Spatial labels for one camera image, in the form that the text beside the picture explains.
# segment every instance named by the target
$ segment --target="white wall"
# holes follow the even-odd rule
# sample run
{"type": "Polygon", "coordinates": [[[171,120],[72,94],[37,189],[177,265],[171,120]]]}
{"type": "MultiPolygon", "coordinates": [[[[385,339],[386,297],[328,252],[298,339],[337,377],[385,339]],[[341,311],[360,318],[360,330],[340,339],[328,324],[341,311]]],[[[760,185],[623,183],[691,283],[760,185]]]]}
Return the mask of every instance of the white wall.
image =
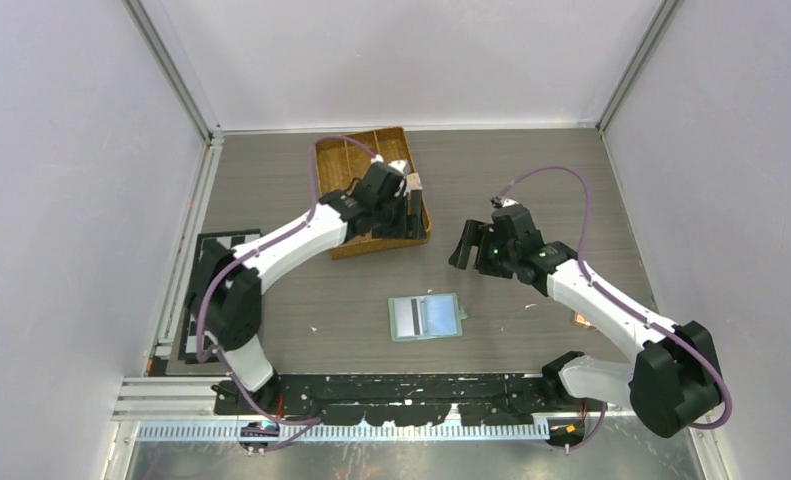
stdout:
{"type": "Polygon", "coordinates": [[[120,1],[0,1],[0,479],[97,478],[202,148],[120,1]]]}
{"type": "Polygon", "coordinates": [[[260,130],[594,124],[660,0],[148,3],[201,109],[260,130]]]}
{"type": "Polygon", "coordinates": [[[607,140],[662,310],[713,332],[734,478],[791,479],[791,1],[686,0],[607,140]]]}

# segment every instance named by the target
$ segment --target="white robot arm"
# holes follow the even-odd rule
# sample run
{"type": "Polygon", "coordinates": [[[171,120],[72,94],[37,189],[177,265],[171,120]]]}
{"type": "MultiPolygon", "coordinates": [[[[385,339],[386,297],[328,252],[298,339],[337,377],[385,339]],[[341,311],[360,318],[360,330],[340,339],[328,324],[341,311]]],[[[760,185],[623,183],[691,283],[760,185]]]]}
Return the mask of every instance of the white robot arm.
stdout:
{"type": "MultiPolygon", "coordinates": [[[[205,242],[190,284],[188,309],[192,313],[201,308],[204,292],[218,272],[271,245],[234,268],[206,307],[207,335],[222,346],[226,361],[247,390],[255,395],[273,390],[273,386],[265,388],[275,372],[257,333],[262,295],[277,279],[357,235],[425,238],[418,213],[421,193],[406,194],[404,168],[403,164],[373,162],[353,190],[330,192],[312,212],[233,250],[205,242]],[[303,222],[304,228],[288,235],[303,222]]],[[[578,261],[571,248],[561,242],[545,243],[522,205],[506,199],[494,203],[493,223],[466,221],[449,263],[465,269],[472,247],[478,247],[474,266],[480,273],[503,278],[515,275],[567,305],[631,361],[606,362],[569,352],[542,369],[540,388],[548,401],[568,404],[592,398],[632,408],[643,424],[663,437],[671,437],[722,402],[708,370],[671,338],[680,337],[718,372],[713,341],[704,327],[696,322],[679,325],[648,311],[578,261]]]]}
{"type": "Polygon", "coordinates": [[[670,336],[677,336],[719,372],[710,333],[697,322],[679,325],[649,311],[578,261],[561,242],[545,243],[530,212],[493,199],[493,223],[467,220],[449,264],[512,278],[570,307],[602,332],[632,363],[569,352],[546,365],[546,394],[556,400],[592,398],[632,408],[650,430],[671,437],[723,400],[705,367],[670,336]]]}
{"type": "Polygon", "coordinates": [[[231,262],[249,256],[222,282],[209,301],[206,336],[221,345],[224,358],[245,387],[256,392],[274,376],[259,341],[262,295],[280,277],[311,257],[371,232],[375,238],[426,238],[421,219],[421,191],[407,192],[409,165],[373,161],[351,191],[321,197],[312,211],[253,242],[229,250],[205,242],[192,274],[188,310],[197,315],[207,286],[231,262]],[[291,233],[298,225],[306,227],[291,233]]]}

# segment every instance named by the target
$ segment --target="woven basket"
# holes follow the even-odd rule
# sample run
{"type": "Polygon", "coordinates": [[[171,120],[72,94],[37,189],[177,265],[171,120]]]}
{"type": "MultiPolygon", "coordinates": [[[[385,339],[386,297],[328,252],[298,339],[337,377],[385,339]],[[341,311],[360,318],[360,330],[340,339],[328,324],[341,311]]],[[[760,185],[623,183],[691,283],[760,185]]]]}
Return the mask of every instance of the woven basket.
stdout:
{"type": "MultiPolygon", "coordinates": [[[[417,172],[407,145],[407,136],[401,127],[382,128],[369,132],[355,133],[349,137],[363,143],[383,156],[384,161],[406,160],[410,171],[417,172]]],[[[361,148],[343,140],[324,140],[316,145],[316,169],[318,188],[322,194],[347,189],[354,178],[362,178],[368,169],[370,158],[361,148]]],[[[421,245],[430,239],[430,216],[422,198],[422,220],[427,230],[427,238],[422,240],[373,239],[371,234],[356,237],[351,241],[330,250],[333,259],[354,257],[366,253],[379,252],[390,248],[421,245]]]]}

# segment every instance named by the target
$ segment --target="wire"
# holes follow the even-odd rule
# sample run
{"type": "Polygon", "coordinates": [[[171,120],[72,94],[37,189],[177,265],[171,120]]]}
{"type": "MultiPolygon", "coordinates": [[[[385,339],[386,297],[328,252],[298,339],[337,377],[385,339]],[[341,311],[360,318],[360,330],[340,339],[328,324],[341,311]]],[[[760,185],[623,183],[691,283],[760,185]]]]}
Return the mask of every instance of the wire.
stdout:
{"type": "Polygon", "coordinates": [[[274,415],[277,418],[283,418],[283,394],[280,394],[280,398],[277,400],[277,410],[274,411],[274,415]]]}
{"type": "Polygon", "coordinates": [[[346,137],[343,135],[329,135],[326,137],[321,137],[315,142],[313,142],[312,145],[310,145],[310,160],[309,160],[310,209],[309,212],[307,213],[307,218],[305,218],[299,224],[289,229],[286,233],[283,233],[282,235],[279,235],[276,238],[273,238],[263,243],[258,248],[254,248],[250,252],[242,255],[239,258],[236,258],[235,260],[230,262],[226,267],[224,267],[220,272],[218,272],[215,278],[212,279],[212,282],[210,282],[206,292],[204,292],[204,298],[201,300],[201,308],[198,311],[198,320],[195,328],[195,339],[197,345],[196,356],[198,362],[204,363],[209,358],[209,355],[204,351],[204,334],[206,331],[207,308],[209,307],[209,302],[212,299],[213,294],[215,294],[215,291],[218,288],[218,286],[224,281],[224,278],[227,277],[227,275],[230,274],[230,272],[232,272],[233,269],[243,264],[248,259],[252,257],[259,257],[260,253],[268,250],[269,248],[277,245],[278,243],[300,232],[304,227],[306,227],[309,224],[310,220],[312,220],[313,217],[315,216],[316,205],[318,205],[318,193],[319,193],[318,186],[316,185],[315,147],[316,145],[318,145],[319,142],[323,140],[342,140],[363,149],[372,158],[376,156],[376,154],[367,146],[363,145],[357,140],[354,140],[351,137],[346,137]]]}
{"type": "MultiPolygon", "coordinates": [[[[722,378],[722,375],[716,370],[716,368],[713,366],[713,364],[710,363],[709,360],[704,358],[704,356],[701,355],[698,352],[698,350],[693,348],[690,344],[685,342],[682,338],[677,336],[674,332],[670,331],[669,329],[667,329],[667,328],[665,328],[665,327],[663,327],[663,326],[661,326],[661,325],[659,325],[657,323],[649,322],[648,318],[645,315],[643,315],[642,313],[637,312],[636,310],[634,310],[630,305],[626,304],[625,302],[623,302],[622,300],[617,298],[615,295],[610,293],[609,290],[607,290],[601,284],[599,284],[597,281],[594,281],[592,279],[592,273],[590,273],[589,270],[586,268],[586,263],[584,262],[584,255],[583,255],[584,249],[586,247],[587,236],[589,235],[590,210],[591,210],[591,207],[592,207],[592,202],[591,202],[590,195],[589,195],[589,184],[587,183],[587,181],[583,177],[583,175],[578,173],[578,171],[575,170],[574,168],[564,167],[564,166],[561,166],[561,165],[550,165],[550,166],[547,166],[547,167],[540,167],[540,168],[531,170],[528,173],[525,173],[524,175],[516,178],[515,180],[513,180],[512,182],[507,184],[507,186],[505,186],[503,189],[501,189],[501,192],[498,194],[498,196],[502,197],[502,198],[505,197],[507,195],[507,192],[509,192],[516,184],[518,184],[522,180],[530,177],[531,175],[535,175],[535,174],[537,174],[539,172],[544,172],[546,170],[562,170],[564,172],[571,173],[572,175],[575,176],[575,178],[578,179],[578,181],[580,182],[581,186],[583,187],[583,194],[584,194],[584,199],[585,199],[585,202],[586,202],[586,207],[585,207],[584,213],[583,213],[583,227],[581,227],[580,239],[578,240],[578,268],[580,268],[581,274],[583,274],[584,278],[586,278],[586,281],[589,282],[589,284],[592,285],[592,287],[595,288],[596,291],[601,293],[601,295],[603,295],[604,298],[609,300],[613,305],[619,307],[620,309],[622,309],[624,312],[626,312],[628,315],[630,315],[634,319],[642,322],[644,325],[647,325],[648,327],[652,328],[654,331],[660,333],[661,335],[665,336],[669,340],[675,342],[675,344],[677,344],[679,347],[681,347],[687,353],[689,353],[690,356],[692,356],[692,358],[695,359],[695,361],[697,361],[704,368],[704,370],[713,378],[713,381],[716,382],[716,385],[719,387],[719,392],[722,394],[722,401],[725,404],[725,408],[722,411],[722,415],[714,422],[711,422],[711,423],[693,423],[690,426],[693,427],[693,428],[700,429],[700,430],[711,430],[711,429],[714,429],[714,428],[721,427],[722,425],[727,423],[727,421],[731,418],[731,412],[733,411],[733,399],[731,398],[731,392],[730,392],[730,390],[728,390],[728,386],[725,384],[725,379],[722,378]]],[[[595,434],[595,432],[601,426],[601,421],[604,419],[605,413],[606,413],[606,407],[602,408],[602,410],[601,410],[601,417],[598,419],[598,423],[595,425],[595,429],[593,429],[592,433],[590,435],[588,435],[586,438],[584,438],[584,440],[581,443],[579,443],[578,445],[576,445],[575,447],[580,447],[581,445],[586,443],[587,440],[590,437],[592,437],[592,435],[595,434]]]]}
{"type": "Polygon", "coordinates": [[[360,182],[359,178],[357,178],[357,177],[352,178],[351,179],[351,183],[348,184],[348,188],[346,188],[345,191],[348,192],[348,193],[353,193],[354,187],[356,187],[357,183],[359,183],[359,182],[360,182]]]}
{"type": "MultiPolygon", "coordinates": [[[[242,428],[242,433],[252,433],[254,435],[265,435],[265,436],[268,436],[268,437],[276,437],[276,436],[280,435],[280,432],[278,432],[276,430],[263,430],[263,429],[257,428],[257,427],[243,427],[242,428]]],[[[257,437],[245,437],[245,438],[246,439],[250,438],[251,440],[256,440],[257,437]]]]}
{"type": "Polygon", "coordinates": [[[287,438],[286,440],[278,442],[276,445],[271,445],[267,448],[261,450],[262,453],[265,452],[272,452],[275,450],[280,450],[281,448],[289,446],[295,439],[300,437],[301,435],[305,434],[315,425],[321,423],[321,419],[318,417],[309,418],[304,420],[287,420],[285,418],[279,418],[270,415],[268,412],[263,410],[254,399],[251,397],[250,393],[248,393],[248,389],[245,387],[245,384],[239,379],[239,376],[236,375],[236,372],[233,370],[233,367],[227,362],[227,358],[224,356],[224,350],[219,345],[213,345],[209,349],[204,349],[204,337],[206,333],[206,313],[207,308],[209,307],[210,300],[212,300],[213,294],[215,294],[216,289],[218,286],[224,281],[225,277],[232,272],[236,267],[243,264],[245,261],[252,257],[259,257],[260,253],[266,251],[267,249],[279,244],[280,242],[290,238],[291,236],[295,235],[296,233],[303,230],[309,222],[315,216],[316,205],[318,205],[318,186],[316,184],[316,155],[315,155],[315,147],[318,145],[319,142],[323,140],[342,140],[344,142],[351,143],[361,149],[363,149],[366,153],[369,154],[370,157],[374,158],[377,154],[375,154],[369,147],[363,145],[357,140],[353,138],[346,137],[343,135],[329,135],[325,137],[321,137],[315,142],[310,145],[310,158],[309,158],[309,176],[310,176],[310,209],[307,213],[306,218],[288,230],[286,233],[273,238],[258,248],[252,249],[250,252],[240,256],[239,258],[234,259],[230,262],[226,267],[224,267],[215,278],[212,279],[207,290],[204,292],[204,297],[201,299],[201,307],[198,311],[196,329],[195,329],[195,336],[196,336],[196,345],[197,345],[197,352],[196,357],[198,362],[204,363],[209,359],[212,353],[215,353],[218,357],[218,360],[224,365],[227,369],[228,375],[230,379],[233,380],[233,383],[236,385],[236,388],[239,390],[240,395],[245,400],[245,402],[250,405],[250,407],[259,413],[260,415],[264,416],[268,420],[278,424],[278,425],[305,425],[306,428],[302,429],[295,435],[287,438]]]}
{"type": "Polygon", "coordinates": [[[588,408],[587,401],[584,399],[583,405],[581,405],[581,423],[583,423],[584,428],[586,428],[586,413],[588,408]]]}
{"type": "Polygon", "coordinates": [[[601,415],[598,416],[598,422],[595,423],[595,426],[592,427],[592,431],[589,432],[589,435],[583,437],[583,440],[581,440],[580,443],[569,447],[569,452],[574,452],[575,450],[589,443],[589,441],[592,440],[592,437],[594,437],[595,434],[598,433],[599,430],[601,430],[601,425],[604,424],[604,417],[606,416],[607,416],[607,402],[601,402],[601,415]]]}

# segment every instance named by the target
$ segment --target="gray table surface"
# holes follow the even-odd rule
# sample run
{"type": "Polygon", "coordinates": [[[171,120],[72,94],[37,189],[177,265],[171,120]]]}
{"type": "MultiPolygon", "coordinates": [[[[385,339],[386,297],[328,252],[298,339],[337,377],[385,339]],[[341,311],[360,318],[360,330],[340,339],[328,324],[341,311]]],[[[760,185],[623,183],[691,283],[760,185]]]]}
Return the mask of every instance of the gray table surface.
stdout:
{"type": "MultiPolygon", "coordinates": [[[[318,136],[226,137],[203,231],[261,228],[268,233],[303,213],[309,206],[309,145],[318,136]]],[[[417,131],[408,132],[407,139],[432,221],[429,243],[343,260],[322,254],[280,279],[265,294],[261,329],[275,368],[285,373],[537,372],[569,350],[621,360],[601,334],[573,327],[565,306],[515,280],[447,264],[464,221],[488,221],[489,198],[511,179],[539,166],[571,166],[591,187],[587,260],[611,283],[651,306],[598,133],[417,131]],[[459,295],[469,316],[463,336],[392,342],[387,299],[431,291],[459,295]]],[[[584,196],[574,177],[546,172],[510,196],[530,209],[547,241],[577,246],[584,196]]]]}

